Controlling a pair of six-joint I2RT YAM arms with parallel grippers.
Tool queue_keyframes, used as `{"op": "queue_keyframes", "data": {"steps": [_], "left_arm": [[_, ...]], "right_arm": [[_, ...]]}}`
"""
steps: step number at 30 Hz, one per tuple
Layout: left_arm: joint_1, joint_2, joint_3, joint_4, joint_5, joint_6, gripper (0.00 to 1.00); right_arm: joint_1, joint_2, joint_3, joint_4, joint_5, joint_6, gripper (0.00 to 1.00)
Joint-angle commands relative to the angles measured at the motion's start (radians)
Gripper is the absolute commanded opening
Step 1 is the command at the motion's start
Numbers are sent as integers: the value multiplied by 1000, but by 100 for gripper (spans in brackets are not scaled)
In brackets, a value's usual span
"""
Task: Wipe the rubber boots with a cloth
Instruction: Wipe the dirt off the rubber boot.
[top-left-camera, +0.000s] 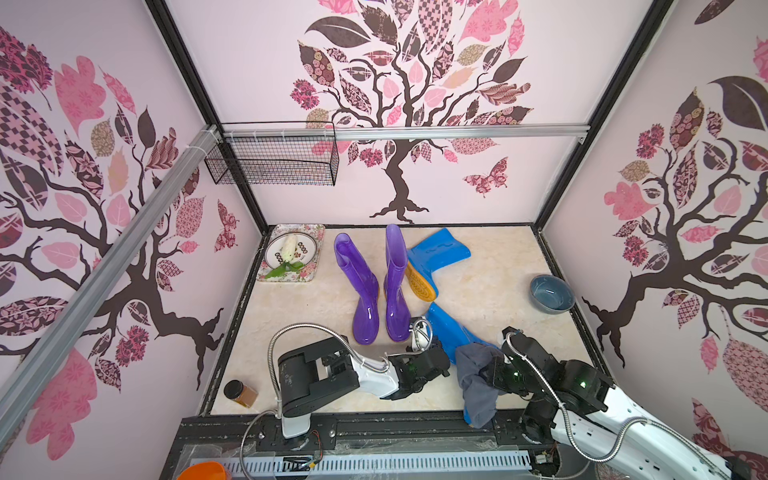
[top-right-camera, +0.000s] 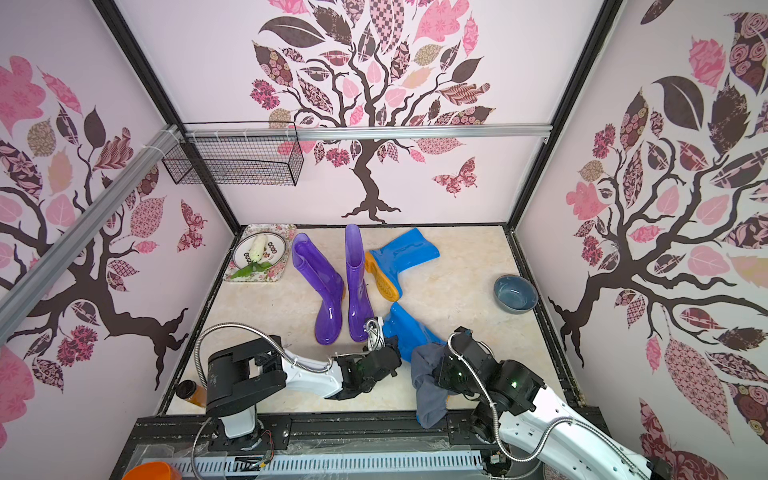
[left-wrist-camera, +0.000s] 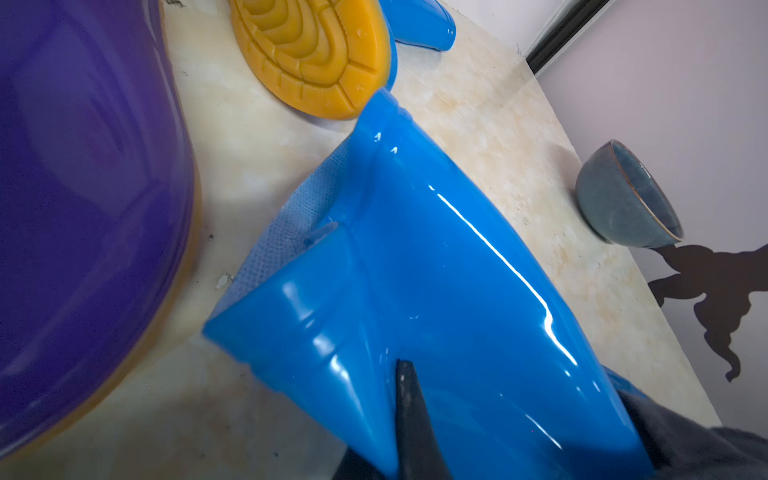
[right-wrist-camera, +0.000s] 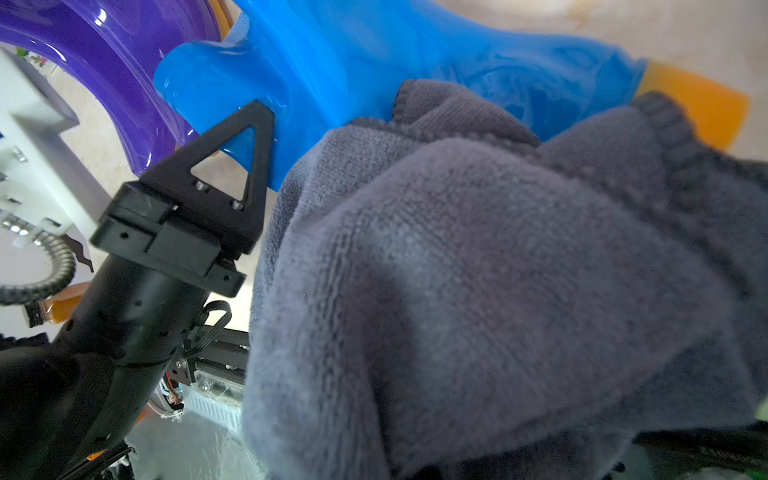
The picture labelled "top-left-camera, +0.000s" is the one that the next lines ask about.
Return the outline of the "purple boot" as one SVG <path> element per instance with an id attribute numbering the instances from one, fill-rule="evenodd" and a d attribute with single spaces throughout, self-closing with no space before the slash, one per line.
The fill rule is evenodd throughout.
<path id="1" fill-rule="evenodd" d="M 353 337 L 360 345 L 370 345 L 379 332 L 378 279 L 347 233 L 336 236 L 334 255 L 337 265 L 359 296 L 353 317 Z"/>
<path id="2" fill-rule="evenodd" d="M 401 229 L 397 225 L 388 225 L 385 229 L 385 237 L 387 265 L 384 288 L 386 328 L 392 341 L 402 342 L 409 337 L 411 319 L 402 291 L 402 283 L 408 266 L 407 248 Z"/>

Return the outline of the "grey cloth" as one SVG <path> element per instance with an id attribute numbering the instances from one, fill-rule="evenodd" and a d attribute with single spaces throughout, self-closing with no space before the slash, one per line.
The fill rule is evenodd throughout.
<path id="1" fill-rule="evenodd" d="M 464 419 L 472 428 L 484 427 L 496 414 L 499 391 L 489 386 L 480 372 L 496 358 L 502 357 L 498 348 L 481 343 L 469 343 L 455 349 L 458 383 L 464 400 Z"/>

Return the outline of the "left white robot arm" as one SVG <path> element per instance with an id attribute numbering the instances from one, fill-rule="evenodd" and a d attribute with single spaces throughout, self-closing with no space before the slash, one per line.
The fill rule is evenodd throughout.
<path id="1" fill-rule="evenodd" d="M 334 337 L 289 351 L 279 357 L 276 373 L 282 435 L 290 440 L 308 434 L 314 412 L 354 391 L 400 401 L 447 377 L 449 368 L 449 356 L 437 340 L 422 352 L 391 355 L 381 362 L 354 356 Z"/>

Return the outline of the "blue boot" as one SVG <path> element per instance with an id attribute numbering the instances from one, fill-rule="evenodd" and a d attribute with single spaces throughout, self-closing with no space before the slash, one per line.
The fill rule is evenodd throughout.
<path id="1" fill-rule="evenodd" d="M 447 228 L 433 233 L 407 250 L 405 274 L 411 290 L 420 300 L 433 302 L 439 295 L 434 273 L 470 257 L 470 249 Z"/>
<path id="2" fill-rule="evenodd" d="M 431 323 L 434 334 L 442 343 L 443 349 L 449 356 L 451 363 L 455 366 L 455 349 L 459 346 L 469 343 L 481 343 L 496 347 L 474 335 L 436 303 L 430 305 L 426 318 Z"/>

